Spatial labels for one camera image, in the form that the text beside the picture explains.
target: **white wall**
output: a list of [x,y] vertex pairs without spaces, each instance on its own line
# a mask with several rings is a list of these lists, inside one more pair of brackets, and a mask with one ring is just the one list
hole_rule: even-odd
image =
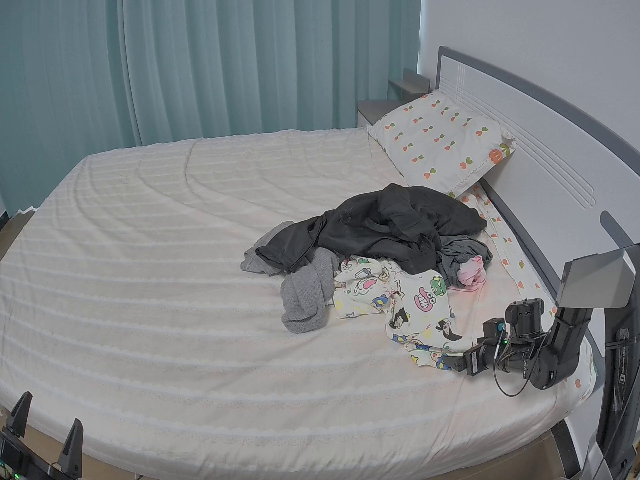
[[419,71],[438,47],[520,75],[640,150],[640,0],[423,0]]

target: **black jacket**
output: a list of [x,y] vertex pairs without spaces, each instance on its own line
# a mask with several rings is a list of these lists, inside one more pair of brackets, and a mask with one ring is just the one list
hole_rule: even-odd
[[436,267],[439,235],[475,235],[485,226],[476,210],[452,197],[391,183],[284,228],[256,254],[274,267],[295,272],[317,246],[347,257],[391,258],[405,272],[417,274]]

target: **teal curtain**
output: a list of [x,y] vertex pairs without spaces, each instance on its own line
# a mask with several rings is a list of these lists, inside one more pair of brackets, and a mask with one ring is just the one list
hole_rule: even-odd
[[0,0],[0,194],[38,205],[113,148],[355,126],[416,68],[419,20],[420,0]]

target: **bed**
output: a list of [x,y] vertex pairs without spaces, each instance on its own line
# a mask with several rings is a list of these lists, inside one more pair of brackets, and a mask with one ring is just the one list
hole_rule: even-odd
[[[611,220],[609,231],[596,230],[594,212],[598,220],[611,210],[620,229],[632,222],[615,201],[603,206],[598,191],[609,182],[593,178],[588,155],[570,158],[564,143],[552,150],[552,126],[569,142],[586,134],[589,154],[602,147],[600,132],[588,135],[517,77],[448,49],[440,55],[439,87],[508,126],[521,146],[458,197],[487,220],[480,240],[495,259],[481,291],[450,293],[456,322],[480,336],[482,322],[513,300],[540,297],[548,327],[562,262],[613,248]],[[637,183],[633,158],[596,152],[615,168],[611,183]],[[86,453],[159,480],[420,480],[503,455],[579,410],[598,388],[597,339],[582,343],[566,382],[507,398],[490,373],[416,367],[386,337],[382,315],[329,311],[322,329],[286,331],[282,279],[242,272],[245,249],[282,221],[390,182],[405,184],[363,129],[85,158],[0,261],[0,402],[30,390],[32,426],[62,441],[79,418]],[[557,224],[525,196],[537,182],[541,197],[554,197],[550,211],[563,208]],[[550,233],[576,218],[584,229]],[[498,379],[509,392],[523,382]]]

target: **gray headboard trim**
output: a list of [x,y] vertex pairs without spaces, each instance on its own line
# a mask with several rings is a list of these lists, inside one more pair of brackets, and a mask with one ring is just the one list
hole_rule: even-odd
[[629,247],[629,245],[634,244],[634,241],[631,240],[626,231],[622,229],[622,226],[618,224],[618,221],[615,220],[608,211],[604,210],[604,212],[600,214],[600,224],[618,247]]
[[605,148],[611,151],[615,156],[620,158],[622,162],[627,164],[638,176],[640,176],[640,152],[638,152],[631,144],[622,139],[620,135],[613,132],[600,121],[594,119],[580,108],[572,105],[566,100],[556,96],[555,94],[543,89],[539,85],[535,85],[528,80],[524,80],[513,73],[509,73],[498,66],[489,64],[484,60],[476,59],[470,55],[453,50],[447,46],[441,46],[438,50],[438,72],[436,75],[436,89],[440,87],[440,61],[442,56],[449,57],[458,62],[462,62],[471,68],[482,71],[487,75],[504,82],[511,87],[523,92],[539,101],[542,105],[551,108],[565,119],[581,128],[594,139],[600,142]]
[[[484,178],[480,179],[480,185],[482,185],[482,188],[484,188],[487,196],[489,197],[489,199],[491,199],[493,205],[498,209],[498,212],[500,212],[500,215],[502,215],[502,218],[505,220],[506,224],[512,229],[514,235],[516,236],[516,240],[520,244],[520,247],[522,247],[524,254],[533,265],[533,268],[536,269],[536,272],[538,272],[540,279],[542,279],[543,283],[547,287],[547,290],[549,290],[551,297],[556,299],[557,290],[560,287],[560,277],[558,277],[558,274],[556,274],[554,268],[551,267],[551,264],[547,261],[545,255],[542,254],[542,251],[540,251],[533,238],[531,238],[531,235],[527,233],[527,230],[520,223],[516,215],[514,215],[511,210],[509,210],[507,204],[502,199],[500,199],[500,196],[498,196],[498,194],[493,190],[491,185],[489,185],[489,183],[487,183]],[[591,350],[593,351],[593,363],[596,366],[596,372],[604,372],[604,357],[601,356],[600,349],[598,348],[596,341],[593,339],[593,336],[588,329],[586,332],[586,337],[589,341],[589,344],[591,345]],[[593,389],[596,390],[603,384],[604,375],[599,374],[596,377],[596,384]]]

